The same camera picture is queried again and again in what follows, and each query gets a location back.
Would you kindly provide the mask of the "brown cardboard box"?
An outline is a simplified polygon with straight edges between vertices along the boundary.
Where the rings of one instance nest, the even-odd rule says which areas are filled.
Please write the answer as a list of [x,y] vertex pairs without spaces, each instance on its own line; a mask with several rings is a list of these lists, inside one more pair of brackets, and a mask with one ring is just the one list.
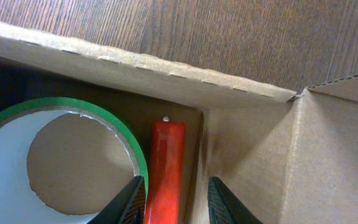
[[262,223],[358,223],[358,75],[295,91],[0,23],[0,112],[65,97],[121,120],[150,170],[154,121],[185,124],[179,223],[219,177]]

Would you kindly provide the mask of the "green tape roll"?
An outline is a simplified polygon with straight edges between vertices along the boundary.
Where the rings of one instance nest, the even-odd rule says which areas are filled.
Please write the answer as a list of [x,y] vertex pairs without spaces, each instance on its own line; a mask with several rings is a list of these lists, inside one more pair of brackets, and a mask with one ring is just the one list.
[[88,223],[147,164],[109,111],[65,97],[0,112],[0,223]]

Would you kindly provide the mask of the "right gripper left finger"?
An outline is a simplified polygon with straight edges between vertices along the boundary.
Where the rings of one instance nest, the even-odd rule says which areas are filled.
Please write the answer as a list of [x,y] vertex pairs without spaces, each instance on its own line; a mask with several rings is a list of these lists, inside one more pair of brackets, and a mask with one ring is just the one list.
[[145,181],[135,176],[88,224],[143,224]]

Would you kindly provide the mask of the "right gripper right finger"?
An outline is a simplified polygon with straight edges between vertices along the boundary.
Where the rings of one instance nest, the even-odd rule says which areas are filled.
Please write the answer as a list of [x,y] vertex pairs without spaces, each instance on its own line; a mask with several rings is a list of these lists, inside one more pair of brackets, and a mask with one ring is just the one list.
[[208,180],[210,224],[262,224],[219,177]]

